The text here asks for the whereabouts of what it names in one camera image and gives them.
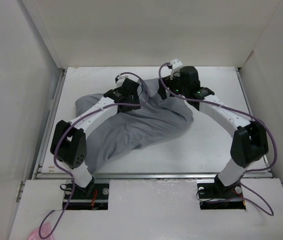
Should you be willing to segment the grey pillowcase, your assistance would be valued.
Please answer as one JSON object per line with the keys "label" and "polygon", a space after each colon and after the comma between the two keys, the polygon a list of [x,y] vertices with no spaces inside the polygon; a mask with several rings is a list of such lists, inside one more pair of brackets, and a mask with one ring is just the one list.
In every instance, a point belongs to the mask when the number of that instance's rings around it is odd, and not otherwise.
{"label": "grey pillowcase", "polygon": [[174,138],[194,122],[193,112],[183,100],[160,97],[158,79],[145,83],[149,95],[146,105],[110,117],[86,137],[85,163],[91,173],[116,156]]}

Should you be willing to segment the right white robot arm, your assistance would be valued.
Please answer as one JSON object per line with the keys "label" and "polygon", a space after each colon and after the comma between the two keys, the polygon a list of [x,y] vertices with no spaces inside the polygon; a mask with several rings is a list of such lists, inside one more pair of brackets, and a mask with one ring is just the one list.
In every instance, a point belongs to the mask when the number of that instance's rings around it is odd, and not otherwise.
{"label": "right white robot arm", "polygon": [[210,191],[216,198],[225,197],[239,185],[246,170],[269,151],[267,131],[249,114],[230,108],[214,91],[201,86],[199,73],[193,66],[164,63],[171,71],[160,76],[158,94],[162,99],[177,97],[218,123],[232,138],[230,160],[214,178]]}

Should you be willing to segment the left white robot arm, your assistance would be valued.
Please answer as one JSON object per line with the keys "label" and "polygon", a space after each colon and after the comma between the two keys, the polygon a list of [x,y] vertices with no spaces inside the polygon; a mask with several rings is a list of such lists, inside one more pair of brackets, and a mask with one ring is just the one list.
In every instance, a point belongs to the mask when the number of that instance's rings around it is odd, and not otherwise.
{"label": "left white robot arm", "polygon": [[141,85],[125,78],[115,89],[104,93],[100,100],[78,117],[59,121],[53,133],[50,152],[66,166],[80,197],[89,198],[94,191],[94,178],[85,163],[87,137],[104,121],[118,113],[141,108],[138,88]]}

